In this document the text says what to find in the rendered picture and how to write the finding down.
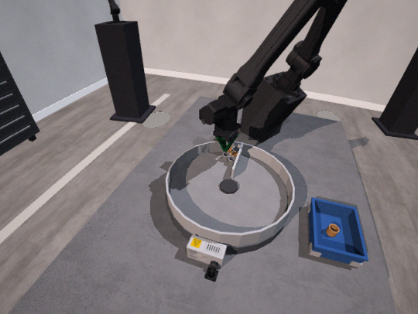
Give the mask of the blue open crate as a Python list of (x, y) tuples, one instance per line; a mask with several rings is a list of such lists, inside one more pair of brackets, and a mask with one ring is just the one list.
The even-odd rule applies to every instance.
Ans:
[[(309, 255), (343, 262), (357, 268), (362, 266), (363, 261), (368, 261), (356, 207), (312, 197), (307, 206), (307, 213)], [(336, 224), (340, 228), (335, 237), (326, 233), (330, 224)]]

